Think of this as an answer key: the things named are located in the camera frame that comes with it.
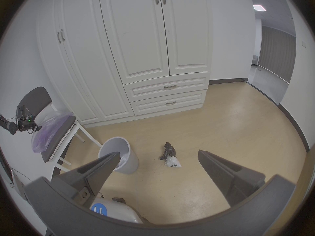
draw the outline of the white chair frame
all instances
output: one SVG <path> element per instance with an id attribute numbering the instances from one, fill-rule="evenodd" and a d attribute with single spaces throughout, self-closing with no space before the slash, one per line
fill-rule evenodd
<path id="1" fill-rule="evenodd" d="M 54 111 L 57 111 L 57 109 L 55 108 L 55 106 L 50 103 L 49 104 L 52 109 Z M 79 136 L 77 134 L 77 131 L 78 130 L 81 130 L 88 138 L 90 138 L 97 146 L 99 147 L 102 147 L 102 145 L 93 137 L 91 136 L 86 130 L 85 128 L 82 127 L 82 125 L 78 122 L 78 120 L 75 120 L 73 126 L 68 130 L 68 132 L 65 134 L 65 136 L 61 139 L 61 141 L 59 142 L 59 144 L 57 145 L 55 151 L 53 152 L 53 155 L 50 157 L 49 159 L 49 162 L 51 162 L 53 164 L 53 166 L 67 172 L 69 171 L 69 169 L 63 167 L 62 165 L 60 165 L 58 163 L 58 160 L 61 160 L 63 161 L 64 163 L 68 164 L 68 165 L 71 165 L 71 163 L 69 163 L 67 160 L 63 159 L 61 157 L 61 154 L 64 152 L 65 148 L 67 147 L 67 145 L 69 144 L 69 142 L 71 141 L 71 139 L 74 137 L 74 136 L 77 136 L 81 142 L 84 143 L 84 139 Z"/>

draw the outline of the drawer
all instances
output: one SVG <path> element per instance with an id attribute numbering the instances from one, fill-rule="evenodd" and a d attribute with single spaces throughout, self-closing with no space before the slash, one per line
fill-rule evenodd
<path id="1" fill-rule="evenodd" d="M 124 85 L 130 102 L 208 88 L 210 72 L 187 73 Z"/>
<path id="2" fill-rule="evenodd" d="M 177 93 L 131 102 L 136 116 L 204 103 L 207 90 Z"/>

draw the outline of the purple plastic bag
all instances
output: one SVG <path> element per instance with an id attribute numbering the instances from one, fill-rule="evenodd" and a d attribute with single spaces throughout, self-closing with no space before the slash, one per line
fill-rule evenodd
<path id="1" fill-rule="evenodd" d="M 38 126 L 42 126 L 40 131 L 32 136 L 31 146 L 35 153 L 46 151 L 53 136 L 65 121 L 72 116 L 72 112 L 55 111 L 49 113 Z"/>

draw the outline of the light brown floor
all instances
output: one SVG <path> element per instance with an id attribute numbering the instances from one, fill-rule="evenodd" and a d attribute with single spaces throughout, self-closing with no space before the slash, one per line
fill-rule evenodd
<path id="1" fill-rule="evenodd" d="M 203 108 L 88 131 L 100 143 L 114 136 L 129 141 L 139 158 L 138 170 L 131 175 L 113 172 L 101 192 L 107 199 L 124 198 L 155 224 L 187 222 L 229 208 L 199 164 L 199 149 L 260 171 L 266 181 L 279 174 L 293 183 L 306 156 L 284 114 L 244 82 L 210 85 Z M 181 168 L 159 160 L 166 142 L 176 149 Z M 97 159 L 98 151 L 88 139 L 81 143 L 74 137 L 65 159 L 74 169 Z"/>

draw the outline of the ceiling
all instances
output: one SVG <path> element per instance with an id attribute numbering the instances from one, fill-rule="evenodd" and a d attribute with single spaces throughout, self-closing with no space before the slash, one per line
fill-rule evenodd
<path id="1" fill-rule="evenodd" d="M 276 28 L 295 36 L 295 27 L 286 0 L 253 0 L 253 4 L 263 6 L 266 11 L 256 11 L 255 17 L 262 20 L 263 26 Z"/>

